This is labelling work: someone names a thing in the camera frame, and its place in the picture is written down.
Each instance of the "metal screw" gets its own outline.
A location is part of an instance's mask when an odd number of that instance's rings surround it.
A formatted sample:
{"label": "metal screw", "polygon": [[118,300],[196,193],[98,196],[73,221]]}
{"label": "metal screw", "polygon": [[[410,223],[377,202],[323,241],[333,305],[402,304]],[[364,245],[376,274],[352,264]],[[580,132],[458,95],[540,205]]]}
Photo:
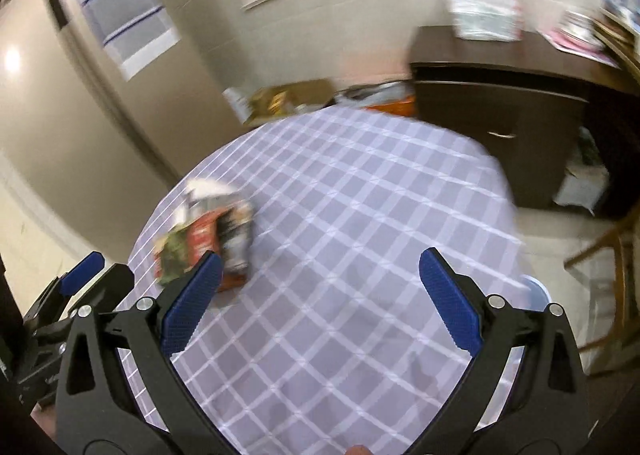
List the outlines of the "metal screw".
{"label": "metal screw", "polygon": [[136,302],[136,309],[138,310],[149,310],[154,306],[154,301],[152,298],[140,298]]}
{"label": "metal screw", "polygon": [[562,314],[564,314],[564,309],[561,305],[552,303],[551,305],[549,305],[549,312],[554,316],[562,316]]}
{"label": "metal screw", "polygon": [[489,297],[489,305],[491,305],[491,307],[493,307],[494,309],[501,309],[502,307],[504,307],[505,303],[506,302],[504,301],[504,298],[498,296],[497,294]]}
{"label": "metal screw", "polygon": [[80,318],[86,318],[91,314],[91,311],[91,305],[82,305],[82,307],[78,309],[78,316]]}

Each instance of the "blue rubber tip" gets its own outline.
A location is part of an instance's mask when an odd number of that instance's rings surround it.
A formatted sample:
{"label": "blue rubber tip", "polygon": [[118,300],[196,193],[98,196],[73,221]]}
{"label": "blue rubber tip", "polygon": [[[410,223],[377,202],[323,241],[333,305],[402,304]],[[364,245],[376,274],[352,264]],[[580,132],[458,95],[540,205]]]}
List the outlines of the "blue rubber tip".
{"label": "blue rubber tip", "polygon": [[165,356],[182,352],[222,281],[222,259],[210,255],[162,320],[160,348]]}
{"label": "blue rubber tip", "polygon": [[60,278],[60,294],[75,295],[103,269],[104,257],[97,251],[89,253],[76,267]]}
{"label": "blue rubber tip", "polygon": [[476,356],[482,348],[480,319],[455,280],[430,252],[420,256],[420,279],[458,348]]}

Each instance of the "refrigerator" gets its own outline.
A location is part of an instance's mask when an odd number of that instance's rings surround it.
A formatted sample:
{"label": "refrigerator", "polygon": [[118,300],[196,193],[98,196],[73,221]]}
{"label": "refrigerator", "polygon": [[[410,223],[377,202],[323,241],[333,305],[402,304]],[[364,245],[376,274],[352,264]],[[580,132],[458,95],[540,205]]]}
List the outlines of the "refrigerator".
{"label": "refrigerator", "polygon": [[244,131],[158,0],[10,0],[0,59],[2,151],[114,261],[159,200]]}

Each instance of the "cabinet handle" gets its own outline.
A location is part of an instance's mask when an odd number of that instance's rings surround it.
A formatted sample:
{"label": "cabinet handle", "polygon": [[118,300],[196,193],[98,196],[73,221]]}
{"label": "cabinet handle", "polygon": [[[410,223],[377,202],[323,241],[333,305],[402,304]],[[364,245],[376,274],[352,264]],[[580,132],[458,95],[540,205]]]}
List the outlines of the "cabinet handle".
{"label": "cabinet handle", "polygon": [[517,138],[516,134],[498,134],[497,132],[487,132],[490,136],[495,136],[496,138],[500,138],[502,140],[513,140]]}

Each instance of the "checkered tablecloth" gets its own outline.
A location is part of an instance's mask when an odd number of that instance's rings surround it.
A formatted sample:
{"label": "checkered tablecloth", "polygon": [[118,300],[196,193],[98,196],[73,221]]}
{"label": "checkered tablecloth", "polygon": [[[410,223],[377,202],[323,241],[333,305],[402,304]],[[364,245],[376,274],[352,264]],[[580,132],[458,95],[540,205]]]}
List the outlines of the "checkered tablecloth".
{"label": "checkered tablecloth", "polygon": [[[470,360],[418,278],[427,247],[486,294],[528,304],[504,177],[477,143],[449,130],[336,106],[260,127],[189,177],[232,184],[256,209],[249,282],[217,295],[174,356],[243,453],[338,455],[364,444],[397,455],[417,438]],[[184,187],[142,231],[122,307],[158,294],[152,246]],[[147,420],[162,427],[132,356],[124,366]]]}

